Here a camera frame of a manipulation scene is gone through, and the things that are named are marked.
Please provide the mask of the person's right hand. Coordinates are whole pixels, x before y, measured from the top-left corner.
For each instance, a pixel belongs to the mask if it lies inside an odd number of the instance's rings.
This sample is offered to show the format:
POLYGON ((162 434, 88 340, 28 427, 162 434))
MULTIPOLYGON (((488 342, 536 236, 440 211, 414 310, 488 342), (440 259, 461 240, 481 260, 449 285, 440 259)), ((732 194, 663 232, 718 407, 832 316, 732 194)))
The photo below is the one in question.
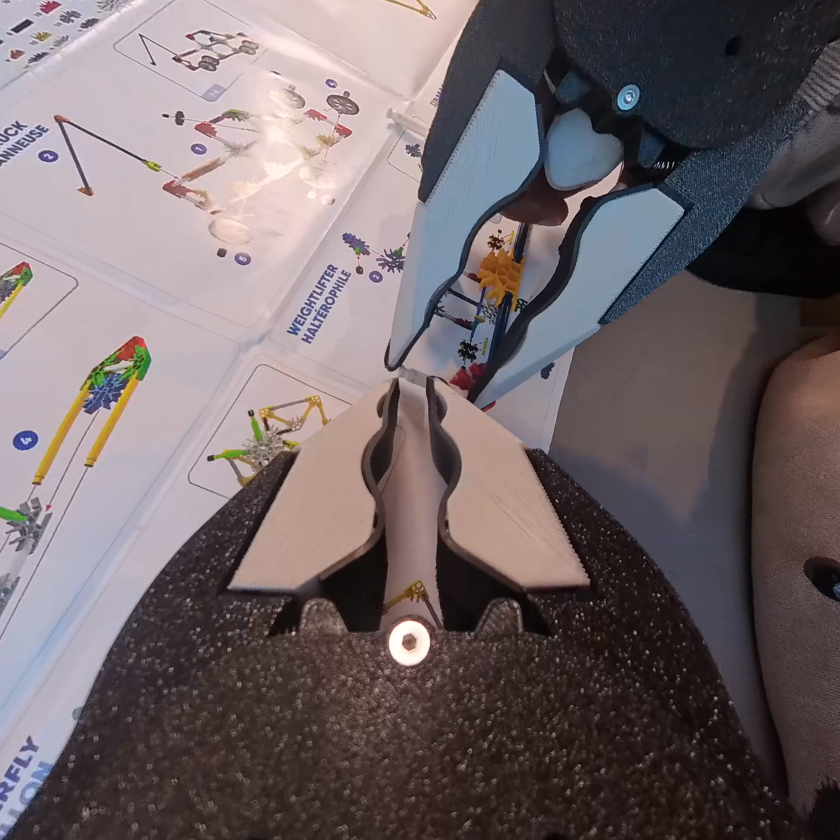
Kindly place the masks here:
POLYGON ((573 191, 554 188, 544 170, 540 170, 528 187, 505 205, 500 213, 521 224, 558 227, 569 214, 566 198, 573 194, 573 191))

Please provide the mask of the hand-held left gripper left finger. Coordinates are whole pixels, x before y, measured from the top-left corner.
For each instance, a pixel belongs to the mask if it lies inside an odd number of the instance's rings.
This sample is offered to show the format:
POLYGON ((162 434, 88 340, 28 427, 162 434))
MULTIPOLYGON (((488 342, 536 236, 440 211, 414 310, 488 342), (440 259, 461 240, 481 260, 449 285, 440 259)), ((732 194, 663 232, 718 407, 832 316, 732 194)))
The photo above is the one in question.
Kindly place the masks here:
POLYGON ((301 592, 370 551, 382 536, 400 385, 366 393, 298 447, 230 586, 301 592))

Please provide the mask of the blue rod orange connector assembly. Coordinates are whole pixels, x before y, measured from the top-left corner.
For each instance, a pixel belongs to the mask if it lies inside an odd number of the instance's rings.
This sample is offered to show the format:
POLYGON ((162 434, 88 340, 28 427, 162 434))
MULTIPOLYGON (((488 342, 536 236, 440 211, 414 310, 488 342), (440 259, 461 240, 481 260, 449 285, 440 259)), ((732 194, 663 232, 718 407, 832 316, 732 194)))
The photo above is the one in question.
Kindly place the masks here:
POLYGON ((489 253, 481 260, 476 275, 485 293, 486 305, 491 305, 496 313, 486 352, 486 366, 496 360, 511 316, 519 310, 524 253, 531 228, 530 224, 519 223, 510 234, 504 234, 499 228, 488 236, 489 253))

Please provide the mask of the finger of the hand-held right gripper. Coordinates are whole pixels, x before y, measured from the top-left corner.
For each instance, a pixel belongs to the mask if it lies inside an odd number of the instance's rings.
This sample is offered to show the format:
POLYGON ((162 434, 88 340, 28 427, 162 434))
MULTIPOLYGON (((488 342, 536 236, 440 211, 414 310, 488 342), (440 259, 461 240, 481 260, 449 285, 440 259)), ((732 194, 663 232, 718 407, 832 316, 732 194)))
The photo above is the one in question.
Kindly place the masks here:
POLYGON ((385 367, 396 371, 460 277, 490 216, 530 184, 544 158, 535 94, 496 70, 441 175, 416 205, 385 367))
POLYGON ((602 326, 613 303, 697 205, 688 189, 641 185, 612 191, 582 209, 559 263, 500 343, 471 392, 484 408, 559 359, 602 326))

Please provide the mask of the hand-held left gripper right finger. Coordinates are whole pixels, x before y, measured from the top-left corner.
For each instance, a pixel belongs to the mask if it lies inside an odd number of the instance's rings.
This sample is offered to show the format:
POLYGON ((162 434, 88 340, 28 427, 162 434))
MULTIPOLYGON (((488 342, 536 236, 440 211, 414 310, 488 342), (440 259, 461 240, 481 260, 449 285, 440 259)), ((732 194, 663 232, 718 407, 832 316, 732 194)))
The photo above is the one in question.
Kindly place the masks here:
POLYGON ((426 379, 426 399, 445 544, 515 592, 588 590, 524 443, 437 377, 426 379))

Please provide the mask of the person's right forearm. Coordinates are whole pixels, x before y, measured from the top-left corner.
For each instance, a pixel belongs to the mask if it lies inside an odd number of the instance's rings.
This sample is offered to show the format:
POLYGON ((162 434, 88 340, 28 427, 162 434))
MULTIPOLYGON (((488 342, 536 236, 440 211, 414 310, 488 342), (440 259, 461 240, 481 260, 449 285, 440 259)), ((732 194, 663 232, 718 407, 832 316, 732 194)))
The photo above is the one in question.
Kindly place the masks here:
POLYGON ((748 205, 759 210, 787 207, 838 181, 839 41, 828 44, 795 93, 805 117, 774 153, 753 188, 748 205))

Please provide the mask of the printed instruction sheet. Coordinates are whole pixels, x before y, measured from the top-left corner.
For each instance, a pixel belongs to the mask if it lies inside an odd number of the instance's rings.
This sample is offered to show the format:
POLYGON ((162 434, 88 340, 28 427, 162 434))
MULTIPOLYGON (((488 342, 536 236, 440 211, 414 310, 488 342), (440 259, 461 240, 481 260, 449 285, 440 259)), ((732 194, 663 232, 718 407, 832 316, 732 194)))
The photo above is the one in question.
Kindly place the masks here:
POLYGON ((385 378, 475 2, 2 2, 2 835, 169 556, 385 378))

